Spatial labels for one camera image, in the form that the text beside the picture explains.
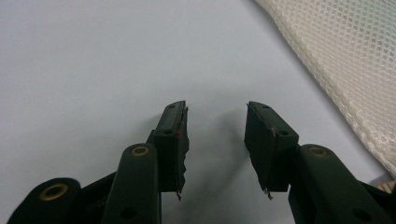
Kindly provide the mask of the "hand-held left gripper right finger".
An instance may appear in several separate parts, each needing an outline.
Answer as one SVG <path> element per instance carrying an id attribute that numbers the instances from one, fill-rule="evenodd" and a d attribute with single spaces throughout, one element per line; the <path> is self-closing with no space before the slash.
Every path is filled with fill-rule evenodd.
<path id="1" fill-rule="evenodd" d="M 296 224 L 392 224 L 392 194 L 360 182 L 330 149 L 301 146 L 273 108 L 247 104 L 245 145 L 267 194 L 287 192 Z"/>

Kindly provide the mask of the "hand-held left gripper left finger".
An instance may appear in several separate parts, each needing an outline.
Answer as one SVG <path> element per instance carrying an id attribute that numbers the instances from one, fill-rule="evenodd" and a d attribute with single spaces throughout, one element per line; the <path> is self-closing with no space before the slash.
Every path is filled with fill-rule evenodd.
<path id="1" fill-rule="evenodd" d="M 167 105 L 148 140 L 123 151 L 101 224 L 162 223 L 162 194 L 185 184 L 187 115 L 184 101 Z"/>

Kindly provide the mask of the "white mesh zipper pouch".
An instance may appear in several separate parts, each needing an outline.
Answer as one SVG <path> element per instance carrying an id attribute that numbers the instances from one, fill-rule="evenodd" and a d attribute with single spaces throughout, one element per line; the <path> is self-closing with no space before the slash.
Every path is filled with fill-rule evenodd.
<path id="1" fill-rule="evenodd" d="M 255 0 L 396 179 L 396 0 Z"/>

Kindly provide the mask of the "light blue table mat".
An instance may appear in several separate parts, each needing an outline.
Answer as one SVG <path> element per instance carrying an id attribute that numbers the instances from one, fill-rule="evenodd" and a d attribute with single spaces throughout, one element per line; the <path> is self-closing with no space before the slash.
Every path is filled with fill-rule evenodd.
<path id="1" fill-rule="evenodd" d="M 6 0 L 0 224 L 45 181 L 114 172 L 181 100 L 186 183 L 163 195 L 163 224 L 294 224 L 287 195 L 262 191 L 245 148 L 251 101 L 360 181 L 389 180 L 255 0 Z"/>

